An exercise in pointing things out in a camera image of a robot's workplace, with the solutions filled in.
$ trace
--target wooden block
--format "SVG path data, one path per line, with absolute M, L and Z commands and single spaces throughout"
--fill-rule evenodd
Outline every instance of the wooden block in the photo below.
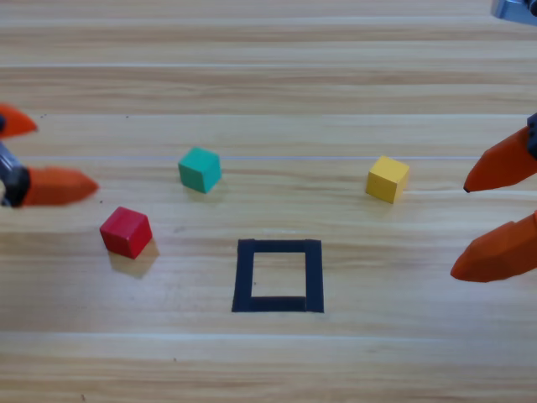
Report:
M 153 238 L 147 216 L 125 207 L 118 207 L 101 225 L 101 235 L 110 252 L 131 259 L 136 259 Z
M 407 186 L 409 172 L 408 165 L 383 155 L 369 171 L 366 193 L 393 204 Z
M 206 149 L 195 147 L 179 162 L 181 183 L 202 193 L 208 193 L 222 178 L 220 157 Z

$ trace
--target red cube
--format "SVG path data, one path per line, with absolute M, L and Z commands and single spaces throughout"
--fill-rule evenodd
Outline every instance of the red cube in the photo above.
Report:
M 118 207 L 101 225 L 101 235 L 110 252 L 131 259 L 136 259 L 153 238 L 147 216 L 125 207 Z

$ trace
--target black tape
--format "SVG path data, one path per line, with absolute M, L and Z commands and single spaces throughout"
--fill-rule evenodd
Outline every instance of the black tape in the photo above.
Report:
M 304 253 L 305 296 L 252 297 L 253 258 L 255 253 Z M 233 312 L 320 312 L 324 292 L 321 241 L 239 239 Z

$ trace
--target orange finger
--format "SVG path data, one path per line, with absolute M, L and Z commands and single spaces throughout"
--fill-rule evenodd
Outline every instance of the orange finger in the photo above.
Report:
M 485 151 L 468 174 L 464 190 L 512 186 L 537 173 L 537 159 L 528 152 L 528 141 L 529 127 L 525 126 Z
M 0 104 L 0 139 L 34 132 L 37 124 L 25 113 L 8 104 Z
M 463 281 L 506 280 L 537 268 L 537 212 L 476 238 L 457 259 L 451 275 Z
M 29 189 L 22 206 L 62 206 L 79 202 L 99 185 L 78 170 L 60 167 L 28 168 Z

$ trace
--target green cube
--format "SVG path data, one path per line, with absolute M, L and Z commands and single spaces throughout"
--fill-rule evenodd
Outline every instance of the green cube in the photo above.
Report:
M 206 149 L 194 147 L 179 161 L 179 173 L 183 185 L 208 193 L 222 178 L 220 157 Z

